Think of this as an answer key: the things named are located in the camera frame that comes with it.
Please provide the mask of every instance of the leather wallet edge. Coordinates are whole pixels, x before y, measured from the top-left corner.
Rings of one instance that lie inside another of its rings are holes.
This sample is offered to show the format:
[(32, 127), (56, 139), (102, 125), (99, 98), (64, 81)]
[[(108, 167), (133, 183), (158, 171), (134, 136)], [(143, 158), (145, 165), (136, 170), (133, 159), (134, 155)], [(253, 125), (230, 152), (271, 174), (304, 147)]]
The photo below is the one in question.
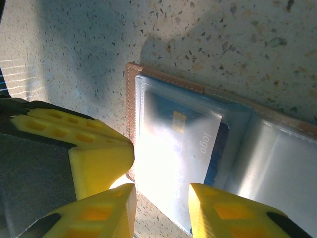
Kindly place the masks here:
[(135, 129), (135, 77), (138, 74), (152, 77), (160, 81), (170, 83), (179, 87), (183, 87), (190, 91), (197, 92), (212, 98), (218, 98), (229, 102), (235, 102), (251, 108), (258, 113), (262, 118), (268, 120), (279, 126), (285, 126), (291, 130), (312, 138), (317, 139), (317, 126), (309, 124), (305, 121), (292, 118), (280, 112), (270, 109), (266, 106), (255, 103), (251, 100), (240, 97), (226, 91), (222, 91), (213, 87), (205, 86), (202, 84), (194, 83), (186, 79), (169, 75), (157, 71), (152, 68), (142, 67), (135, 63), (128, 63), (125, 66), (126, 77), (126, 116), (127, 116), (127, 136), (134, 143), (134, 129)]

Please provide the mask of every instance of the card chip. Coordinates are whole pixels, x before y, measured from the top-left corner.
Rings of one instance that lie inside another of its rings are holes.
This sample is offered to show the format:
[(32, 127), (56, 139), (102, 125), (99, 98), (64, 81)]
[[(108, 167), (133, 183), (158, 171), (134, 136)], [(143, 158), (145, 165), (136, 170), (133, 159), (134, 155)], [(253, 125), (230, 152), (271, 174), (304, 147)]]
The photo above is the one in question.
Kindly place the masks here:
[(173, 112), (173, 129), (184, 134), (186, 116), (178, 111)]

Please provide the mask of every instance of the stitching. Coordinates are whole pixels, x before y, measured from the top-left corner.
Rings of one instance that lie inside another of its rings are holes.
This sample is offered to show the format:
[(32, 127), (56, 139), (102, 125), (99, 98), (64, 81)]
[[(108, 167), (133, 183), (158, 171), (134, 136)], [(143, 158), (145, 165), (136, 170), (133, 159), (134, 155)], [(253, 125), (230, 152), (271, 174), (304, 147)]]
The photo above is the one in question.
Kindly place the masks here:
[[(130, 65), (130, 66), (128, 66), (128, 68), (127, 68), (127, 75), (128, 75), (128, 78), (129, 79), (131, 79), (131, 75), (130, 75), (130, 69), (134, 69), (134, 70), (136, 70), (136, 71), (138, 71), (139, 73), (141, 72), (141, 69), (137, 69), (137, 68), (135, 68), (135, 67), (133, 67), (132, 65)], [(130, 107), (130, 84), (131, 84), (131, 82), (130, 82), (130, 80), (128, 80), (128, 101), (127, 101), (127, 103), (128, 103), (128, 122), (129, 122), (129, 126), (127, 127), (127, 129), (129, 130), (129, 132), (128, 132), (128, 134), (129, 134), (129, 137), (130, 137), (130, 139), (132, 139), (133, 141), (134, 141), (134, 134), (132, 133), (132, 131), (131, 131), (131, 124), (132, 124), (132, 120), (135, 120), (135, 115), (134, 115), (134, 117), (132, 118), (131, 117), (131, 111), (132, 111), (132, 108)]]
[(232, 99), (230, 99), (230, 98), (228, 98), (228, 97), (224, 97), (224, 96), (221, 96), (221, 95), (218, 95), (218, 94), (215, 94), (215, 93), (208, 93), (208, 94), (209, 94), (209, 95), (216, 96), (216, 97), (221, 97), (221, 98), (227, 99), (227, 100), (229, 100), (229, 101), (231, 101), (231, 102), (239, 103), (239, 104), (241, 104), (241, 105), (243, 105), (243, 106), (245, 106), (245, 107), (247, 107), (247, 108), (250, 108), (250, 109), (254, 110), (254, 111), (257, 112), (258, 114), (265, 115), (266, 117), (269, 117), (269, 118), (273, 118), (273, 119), (275, 119), (275, 120), (277, 120), (277, 121), (279, 121), (279, 122), (281, 122), (281, 123), (283, 123), (283, 124), (285, 124), (285, 125), (287, 125), (287, 126), (293, 127), (293, 128), (295, 128), (295, 129), (297, 129), (297, 130), (299, 130), (299, 131), (302, 131), (302, 132), (305, 132), (305, 133), (307, 133), (307, 134), (309, 134), (309, 135), (314, 135), (313, 133), (311, 133), (311, 132), (309, 132), (309, 131), (306, 131), (306, 130), (303, 130), (303, 129), (301, 129), (301, 128), (298, 128), (298, 127), (297, 127), (295, 124), (293, 124), (293, 123), (289, 123), (289, 122), (287, 122), (287, 121), (284, 121), (283, 119), (279, 119), (279, 118), (274, 117), (274, 116), (272, 116), (272, 115), (268, 115), (268, 114), (266, 114), (266, 113), (264, 113), (264, 112), (261, 112), (261, 111), (255, 109), (255, 108), (253, 108), (252, 106), (248, 106), (248, 105), (246, 105), (246, 104), (244, 104), (244, 103), (242, 103), (242, 102), (239, 102), (239, 101), (236, 101), (236, 100), (232, 100)]
[[(132, 69), (138, 71), (139, 73), (142, 71), (141, 69), (136, 68), (134, 65), (131, 65), (131, 67), (128, 67), (128, 69), (129, 69), (129, 68), (132, 68)], [(198, 92), (198, 93), (201, 93), (201, 94), (204, 93), (204, 92), (201, 91), (201, 90), (198, 90), (198, 89), (195, 89), (195, 88), (186, 86), (186, 85), (184, 85), (184, 84), (175, 83), (175, 82), (172, 82), (172, 81), (170, 81), (170, 80), (166, 80), (166, 79), (164, 79), (164, 78), (162, 78), (162, 77), (158, 77), (158, 76), (152, 75), (152, 74), (147, 73), (147, 72), (146, 72), (145, 74), (147, 74), (147, 75), (149, 75), (149, 76), (151, 76), (151, 77), (153, 77), (153, 78), (160, 79), (160, 80), (162, 80), (162, 81), (164, 81), (164, 82), (168, 82), (168, 83), (171, 83), (171, 84), (174, 84), (174, 85), (177, 85), (177, 86), (182, 86), (182, 87), (185, 87), (185, 88), (187, 88), (187, 89), (191, 89), (191, 90), (193, 90), (193, 91), (195, 91), (195, 92)], [(261, 111), (259, 111), (258, 109), (254, 108), (254, 107), (252, 107), (252, 106), (246, 105), (245, 103), (242, 103), (242, 102), (239, 102), (239, 101), (236, 101), (236, 100), (233, 100), (233, 99), (230, 99), (230, 98), (228, 98), (228, 97), (221, 96), (221, 95), (218, 95), (218, 94), (215, 94), (215, 93), (208, 93), (208, 94), (209, 94), (209, 95), (212, 95), (212, 96), (216, 96), (216, 97), (220, 97), (220, 98), (227, 99), (227, 100), (229, 100), (229, 101), (231, 101), (231, 102), (234, 102), (234, 103), (239, 103), (239, 104), (241, 104), (241, 105), (243, 105), (243, 106), (245, 106), (245, 107), (247, 107), (247, 108), (250, 108), (250, 109), (254, 110), (256, 113), (258, 113), (258, 114), (260, 114), (260, 115), (264, 115), (264, 116), (266, 116), (266, 117), (269, 117), (269, 118), (271, 118), (271, 119), (274, 119), (274, 120), (276, 120), (276, 121), (278, 121), (278, 122), (280, 122), (280, 123), (282, 123), (282, 124), (284, 124), (284, 125), (287, 125), (287, 126), (289, 126), (289, 127), (292, 127), (292, 128), (294, 128), (294, 129), (296, 129), (296, 130), (299, 130), (299, 131), (301, 131), (301, 132), (305, 132), (305, 133), (308, 134), (308, 135), (312, 135), (312, 136), (315, 135), (314, 133), (311, 133), (310, 131), (303, 130), (303, 129), (299, 128), (296, 124), (289, 123), (289, 122), (287, 122), (287, 121), (285, 121), (285, 120), (283, 120), (283, 119), (279, 119), (279, 118), (274, 117), (274, 116), (272, 116), (272, 115), (269, 115), (269, 114), (267, 114), (267, 113), (261, 112)]]
[(168, 79), (164, 79), (164, 78), (162, 78), (162, 77), (153, 75), (153, 74), (148, 73), (148, 72), (145, 72), (144, 74), (147, 74), (147, 75), (151, 76), (152, 78), (160, 79), (160, 80), (162, 80), (163, 82), (168, 82), (168, 83), (171, 83), (171, 84), (174, 84), (174, 85), (177, 85), (177, 86), (181, 86), (181, 87), (184, 87), (184, 88), (187, 88), (187, 89), (191, 89), (192, 91), (195, 91), (195, 92), (198, 92), (198, 93), (201, 93), (201, 94), (203, 93), (202, 90), (198, 90), (198, 89), (195, 89), (195, 88), (186, 86), (185, 84), (176, 83), (176, 82), (170, 81), (170, 80), (168, 80)]
[(136, 81), (135, 81), (135, 78), (136, 78), (136, 76), (133, 78), (133, 83), (134, 83), (134, 112), (133, 112), (134, 113), (134, 125), (133, 125), (134, 134), (133, 134), (133, 137), (134, 137), (134, 140), (135, 140), (135, 132), (137, 130), (137, 123), (135, 121), (135, 118), (137, 118), (137, 110), (136, 110), (137, 109), (137, 100), (135, 100), (135, 97), (136, 97)]
[[(127, 68), (127, 75), (128, 75), (128, 78), (130, 78), (129, 76), (129, 67)], [(129, 80), (127, 81), (127, 84), (126, 84), (126, 87), (127, 87), (127, 95), (126, 95), (126, 98), (127, 98), (127, 101), (126, 101), (126, 110), (127, 110), (127, 114), (128, 114), (128, 117), (127, 117), (127, 134), (130, 138), (130, 83), (129, 83)]]

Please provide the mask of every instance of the card holder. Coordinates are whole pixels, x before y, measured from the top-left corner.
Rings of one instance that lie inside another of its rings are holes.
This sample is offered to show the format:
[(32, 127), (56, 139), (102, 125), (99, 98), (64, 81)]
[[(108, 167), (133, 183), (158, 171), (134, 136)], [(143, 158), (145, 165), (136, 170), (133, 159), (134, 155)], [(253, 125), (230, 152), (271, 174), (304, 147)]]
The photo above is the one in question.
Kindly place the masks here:
[[(136, 152), (129, 175), (187, 233), (184, 191), (187, 183), (200, 182), (276, 207), (317, 235), (316, 126), (135, 64), (126, 66), (126, 90), (127, 134)], [(203, 122), (193, 126), (190, 120)], [(142, 131), (155, 140), (143, 137)], [(144, 138), (147, 146), (139, 143)]]

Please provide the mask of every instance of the speckled countertop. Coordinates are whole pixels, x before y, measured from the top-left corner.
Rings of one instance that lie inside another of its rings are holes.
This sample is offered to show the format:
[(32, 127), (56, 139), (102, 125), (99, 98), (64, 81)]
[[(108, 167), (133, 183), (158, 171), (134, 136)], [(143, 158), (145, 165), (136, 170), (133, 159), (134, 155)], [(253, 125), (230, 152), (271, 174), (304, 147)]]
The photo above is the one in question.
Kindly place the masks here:
[(0, 65), (13, 96), (122, 133), (133, 61), (317, 124), (316, 16), (316, 0), (7, 0)]

